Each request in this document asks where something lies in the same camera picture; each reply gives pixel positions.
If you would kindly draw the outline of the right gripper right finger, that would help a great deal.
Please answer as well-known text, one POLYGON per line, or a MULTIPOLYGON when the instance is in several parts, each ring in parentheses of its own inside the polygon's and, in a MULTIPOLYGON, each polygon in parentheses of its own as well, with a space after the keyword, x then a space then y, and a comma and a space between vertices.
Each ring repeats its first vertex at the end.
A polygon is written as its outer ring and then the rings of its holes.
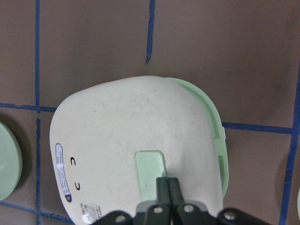
POLYGON ((267 225, 268 223, 236 208, 225 208, 212 216, 201 202, 186 202, 179 180, 168 178, 175 225, 267 225))

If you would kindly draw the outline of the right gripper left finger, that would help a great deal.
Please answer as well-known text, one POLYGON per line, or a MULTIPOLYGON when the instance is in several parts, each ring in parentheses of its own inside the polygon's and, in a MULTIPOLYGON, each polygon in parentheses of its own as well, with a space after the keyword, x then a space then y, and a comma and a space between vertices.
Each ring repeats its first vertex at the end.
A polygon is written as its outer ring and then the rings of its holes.
POLYGON ((95 225, 170 225, 171 197, 167 178, 156 179, 156 200, 141 202, 132 217, 122 210, 114 210, 103 216, 95 225))

